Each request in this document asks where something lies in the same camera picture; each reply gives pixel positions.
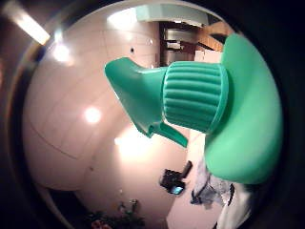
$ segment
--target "clothing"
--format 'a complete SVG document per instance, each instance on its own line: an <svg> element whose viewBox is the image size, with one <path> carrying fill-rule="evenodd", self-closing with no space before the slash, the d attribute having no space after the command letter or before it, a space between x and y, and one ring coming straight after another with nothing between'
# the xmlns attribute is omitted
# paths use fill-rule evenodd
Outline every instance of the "clothing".
<svg viewBox="0 0 305 229"><path fill-rule="evenodd" d="M192 191L191 204L211 205L214 201L224 206L230 199L232 183L213 176L207 169L204 157L198 164L197 178Z"/></svg>

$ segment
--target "spray bottle trigger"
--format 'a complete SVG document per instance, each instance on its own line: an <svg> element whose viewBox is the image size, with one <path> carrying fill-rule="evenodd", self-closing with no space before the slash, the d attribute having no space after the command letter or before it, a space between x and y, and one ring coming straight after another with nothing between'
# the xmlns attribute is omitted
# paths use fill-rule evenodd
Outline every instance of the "spray bottle trigger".
<svg viewBox="0 0 305 229"><path fill-rule="evenodd" d="M163 135L164 137L178 143L179 145L183 147L187 147L188 145L188 139L183 136L180 132L178 132L173 127L165 124L164 122L161 122L157 125L151 126L152 132L158 135Z"/></svg>

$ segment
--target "green spray bottle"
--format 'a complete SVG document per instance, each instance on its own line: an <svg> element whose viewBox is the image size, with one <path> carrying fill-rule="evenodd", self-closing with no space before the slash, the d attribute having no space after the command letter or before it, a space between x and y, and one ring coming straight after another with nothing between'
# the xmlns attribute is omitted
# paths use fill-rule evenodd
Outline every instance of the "green spray bottle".
<svg viewBox="0 0 305 229"><path fill-rule="evenodd" d="M244 37L227 38L220 63L145 69L123 57L108 63L105 74L142 134L186 147L187 138L165 119L205 133L205 160L215 176L256 184L274 169L282 142L280 100L267 64Z"/></svg>

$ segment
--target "ribbed bottle cap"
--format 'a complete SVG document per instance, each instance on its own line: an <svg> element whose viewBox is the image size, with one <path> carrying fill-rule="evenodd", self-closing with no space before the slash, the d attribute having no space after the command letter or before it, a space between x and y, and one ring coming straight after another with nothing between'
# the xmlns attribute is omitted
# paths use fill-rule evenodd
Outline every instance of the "ribbed bottle cap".
<svg viewBox="0 0 305 229"><path fill-rule="evenodd" d="M172 124L211 133L224 113L229 90L222 64L173 62L163 84L163 112Z"/></svg>

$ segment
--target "black object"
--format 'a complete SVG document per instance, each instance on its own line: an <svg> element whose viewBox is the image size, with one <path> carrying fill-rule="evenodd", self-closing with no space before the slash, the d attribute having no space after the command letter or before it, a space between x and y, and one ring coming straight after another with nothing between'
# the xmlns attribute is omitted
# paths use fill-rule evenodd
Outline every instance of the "black object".
<svg viewBox="0 0 305 229"><path fill-rule="evenodd" d="M166 188L167 192L170 194L181 194L185 189L185 183L181 179L187 177L192 167L192 163L188 161L182 173L166 169L160 180L160 186Z"/></svg>
<svg viewBox="0 0 305 229"><path fill-rule="evenodd" d="M188 160L188 163L184 166L184 169L180 175L181 178L186 178L190 172L190 170L192 169L193 164L190 160Z"/></svg>

